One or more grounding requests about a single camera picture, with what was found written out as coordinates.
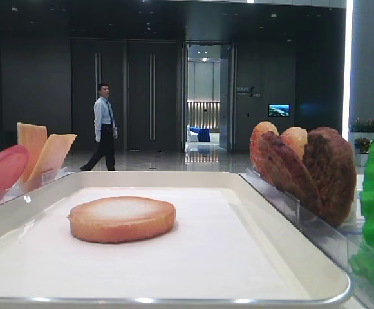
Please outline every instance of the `round bread sample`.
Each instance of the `round bread sample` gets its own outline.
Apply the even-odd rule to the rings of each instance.
[[[262,177],[272,179],[273,185],[288,192],[317,216],[321,215],[319,191],[310,173],[295,152],[273,132],[264,133],[259,140],[263,158]]]
[[[152,238],[170,231],[175,207],[166,201],[119,196],[75,206],[70,211],[71,233],[83,241],[122,243]]]
[[[293,150],[300,158],[303,159],[304,147],[307,144],[307,130],[301,127],[289,127],[281,133],[281,140]]]
[[[319,127],[308,132],[303,162],[320,192],[321,218],[340,225],[350,213],[357,183],[351,145],[336,130]]]
[[[268,177],[268,174],[263,173],[263,159],[259,151],[259,139],[262,134],[269,131],[278,135],[277,128],[269,121],[262,121],[254,127],[250,138],[250,159],[253,168],[260,174],[264,174],[266,177],[264,180],[272,184],[272,180]]]

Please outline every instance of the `ceiling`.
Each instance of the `ceiling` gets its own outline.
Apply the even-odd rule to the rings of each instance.
[[[344,9],[168,0],[0,0],[0,30],[72,37],[229,41],[296,38]]]

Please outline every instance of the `clear acrylic stand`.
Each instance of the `clear acrylic stand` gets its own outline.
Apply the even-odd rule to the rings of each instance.
[[[43,187],[44,185],[47,185],[48,183],[51,183],[52,181],[64,177],[70,173],[69,167],[63,167],[58,171],[51,170],[45,172],[25,183],[16,183],[9,189],[0,190],[0,205],[19,196],[28,194],[32,190]]]
[[[350,275],[355,297],[367,308],[374,308],[374,248],[352,233],[342,234],[343,226],[340,230],[331,227],[306,210],[297,198],[264,181],[253,168],[247,168],[245,178],[316,247]]]

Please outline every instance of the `white display surface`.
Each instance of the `white display surface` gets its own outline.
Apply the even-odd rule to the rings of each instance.
[[[0,239],[0,297],[300,299],[216,189],[83,189]],[[70,234],[72,207],[108,196],[173,203],[174,229],[136,243]]]

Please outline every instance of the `black trousers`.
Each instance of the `black trousers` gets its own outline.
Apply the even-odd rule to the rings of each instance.
[[[95,164],[97,164],[104,156],[107,163],[107,170],[114,171],[114,130],[111,124],[102,124],[101,141],[97,142],[97,148],[95,149],[94,154],[89,159],[87,164],[81,167],[81,171],[92,170]]]

